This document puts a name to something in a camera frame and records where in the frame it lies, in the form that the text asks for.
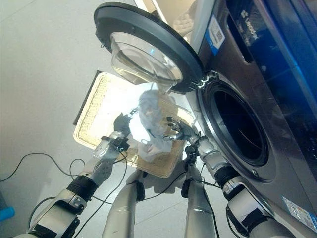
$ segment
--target white cloth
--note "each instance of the white cloth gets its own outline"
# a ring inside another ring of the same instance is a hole
[[[138,154],[142,159],[151,162],[155,154],[170,152],[171,141],[164,141],[166,131],[160,122],[162,120],[161,108],[159,107],[159,91],[156,83],[144,83],[137,87],[131,95],[128,105],[138,107],[138,113],[131,119],[129,127],[133,139],[138,141]]]

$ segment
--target wicker tray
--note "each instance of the wicker tray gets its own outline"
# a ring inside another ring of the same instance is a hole
[[[91,149],[95,149],[102,136],[109,136],[113,132],[113,122],[121,113],[125,100],[118,95],[125,95],[136,87],[134,84],[109,73],[100,73],[95,80],[92,90],[78,120],[74,131],[74,139]],[[191,125],[194,121],[189,111],[164,99],[159,101],[163,118],[172,116]],[[175,132],[167,127],[166,135]],[[146,171],[152,175],[166,178],[173,172],[177,161],[183,154],[185,141],[173,141],[170,153],[158,153],[152,162],[143,160],[137,148],[127,150],[127,164]]]

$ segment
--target label sticker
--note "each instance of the label sticker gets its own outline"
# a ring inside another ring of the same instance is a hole
[[[214,15],[211,17],[205,37],[211,47],[212,53],[216,55],[225,37]]]
[[[282,198],[286,207],[288,208],[289,213],[317,233],[317,217],[314,214],[307,212],[300,206],[297,206],[287,198]]]

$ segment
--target washing machine door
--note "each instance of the washing machine door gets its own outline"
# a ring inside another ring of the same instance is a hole
[[[170,26],[134,6],[107,2],[95,11],[96,36],[112,53],[114,70],[140,84],[156,82],[161,91],[186,93],[203,80],[195,51]]]

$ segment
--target floor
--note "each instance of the floor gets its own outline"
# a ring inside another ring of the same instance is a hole
[[[64,171],[75,158],[87,161],[92,150],[73,139],[73,121],[96,70],[114,73],[111,56],[95,37],[93,12],[104,0],[1,0],[0,177],[9,176],[23,155],[45,152]],[[200,169],[202,162],[197,162]],[[76,162],[73,173],[81,170]],[[124,164],[113,168],[96,196],[105,198],[119,183]],[[128,167],[127,174],[133,172]],[[211,176],[203,171],[207,181]],[[172,180],[156,179],[146,196],[159,193]],[[0,237],[24,233],[28,217],[42,199],[55,196],[71,178],[43,155],[28,156],[17,172],[0,183],[1,195],[15,216],[0,224]],[[135,237],[183,237],[187,200],[180,195],[182,181],[168,192],[137,204]],[[112,202],[118,190],[109,198]],[[221,190],[208,187],[221,237],[232,238],[225,219]],[[80,216],[81,225],[100,205],[93,199]],[[105,204],[79,237],[100,237],[110,206]]]

